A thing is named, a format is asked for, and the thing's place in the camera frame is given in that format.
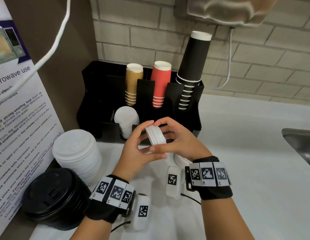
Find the right hand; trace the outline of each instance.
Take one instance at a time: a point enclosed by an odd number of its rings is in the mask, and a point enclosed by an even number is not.
[[[165,138],[174,139],[174,141],[167,144],[153,145],[150,147],[150,152],[158,154],[173,152],[190,161],[212,156],[212,153],[205,145],[177,121],[165,117],[157,120],[153,125],[160,126],[161,124],[167,124],[160,127],[162,132],[170,131],[170,133],[164,135]]]

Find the black cable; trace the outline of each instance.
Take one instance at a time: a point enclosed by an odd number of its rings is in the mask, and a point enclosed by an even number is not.
[[[131,223],[131,221],[123,222],[122,224],[119,224],[117,227],[115,227],[113,230],[111,230],[111,232],[115,231],[117,228],[119,228],[119,227],[121,227],[121,226],[123,226],[125,224],[129,224],[129,223]]]
[[[201,203],[200,203],[199,201],[193,199],[192,197],[189,197],[189,196],[187,196],[187,195],[185,195],[185,194],[183,194],[183,193],[181,193],[181,196],[185,196],[185,197],[187,197],[187,198],[190,198],[190,199],[192,199],[193,201],[196,201],[198,204],[201,205]]]

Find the hand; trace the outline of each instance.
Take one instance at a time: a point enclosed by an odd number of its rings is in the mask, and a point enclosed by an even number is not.
[[[174,121],[170,117],[157,120],[153,125],[160,126],[162,132],[170,131],[165,134],[166,139],[174,139],[173,142],[167,144],[153,145],[150,151],[153,153],[173,152],[177,155],[187,158],[190,161],[212,156],[212,153],[201,143],[188,129]]]
[[[167,158],[164,153],[145,154],[149,152],[150,147],[138,149],[141,141],[147,138],[147,134],[141,135],[141,132],[153,123],[153,120],[145,121],[133,130],[123,147],[120,160],[112,173],[113,175],[130,181],[149,162]]]

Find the black cup organizer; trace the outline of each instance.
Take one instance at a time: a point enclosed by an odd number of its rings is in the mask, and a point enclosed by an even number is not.
[[[114,113],[125,102],[126,65],[102,61],[92,61],[83,71],[85,96],[77,112],[77,122],[81,129],[90,132],[97,141],[109,143],[125,143],[121,137],[120,126],[114,122]],[[172,72],[171,81],[167,84],[164,104],[161,108],[153,106],[155,82],[151,81],[151,68],[144,68],[143,79],[137,81],[136,104],[140,122],[171,117],[196,137],[202,125],[198,113],[198,103],[204,90],[203,82],[195,86],[188,109],[178,108],[184,85],[175,80],[177,72]],[[142,141],[150,145],[149,139]]]

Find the wristband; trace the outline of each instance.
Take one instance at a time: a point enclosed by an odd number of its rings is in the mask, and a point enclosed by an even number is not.
[[[194,160],[189,167],[185,167],[185,180],[187,190],[198,191],[202,200],[233,196],[225,165],[217,157]]]
[[[103,177],[89,197],[86,216],[109,223],[114,223],[119,214],[128,217],[135,193],[134,187],[126,180],[115,175]]]

